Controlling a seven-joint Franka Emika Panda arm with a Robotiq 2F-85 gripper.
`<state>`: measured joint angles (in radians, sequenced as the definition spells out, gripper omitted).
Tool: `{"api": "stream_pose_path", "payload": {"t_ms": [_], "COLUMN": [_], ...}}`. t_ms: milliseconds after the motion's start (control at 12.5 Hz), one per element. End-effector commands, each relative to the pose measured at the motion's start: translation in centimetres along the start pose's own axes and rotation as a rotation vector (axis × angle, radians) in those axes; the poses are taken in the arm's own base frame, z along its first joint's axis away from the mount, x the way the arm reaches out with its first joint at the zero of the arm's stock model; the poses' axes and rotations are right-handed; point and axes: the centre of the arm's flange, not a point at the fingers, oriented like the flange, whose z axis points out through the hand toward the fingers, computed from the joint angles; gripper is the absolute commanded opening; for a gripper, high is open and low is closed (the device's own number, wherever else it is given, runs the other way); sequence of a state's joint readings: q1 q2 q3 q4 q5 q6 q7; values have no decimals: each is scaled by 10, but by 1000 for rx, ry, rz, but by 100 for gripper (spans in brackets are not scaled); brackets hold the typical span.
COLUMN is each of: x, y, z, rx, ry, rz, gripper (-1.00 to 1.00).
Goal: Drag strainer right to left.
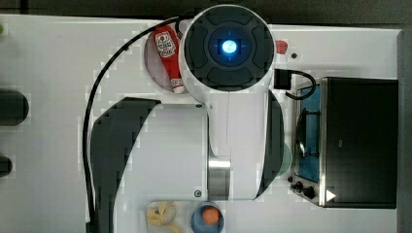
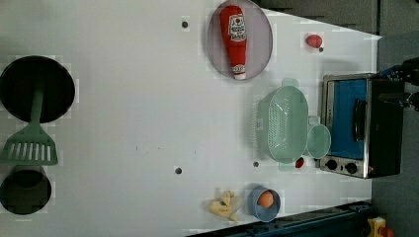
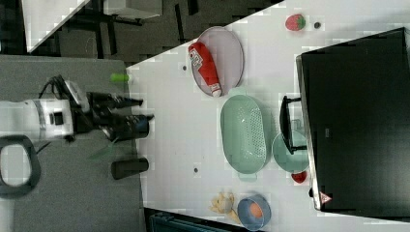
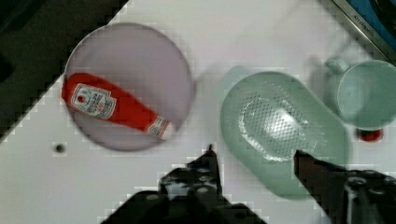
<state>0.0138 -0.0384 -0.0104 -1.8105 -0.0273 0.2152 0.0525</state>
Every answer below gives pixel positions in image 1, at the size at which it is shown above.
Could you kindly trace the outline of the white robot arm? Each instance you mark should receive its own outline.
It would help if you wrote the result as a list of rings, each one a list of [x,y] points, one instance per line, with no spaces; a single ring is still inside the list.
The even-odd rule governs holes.
[[[267,23],[214,6],[175,50],[186,95],[124,97],[92,127],[92,233],[149,233],[185,202],[254,200],[279,174],[284,123]]]

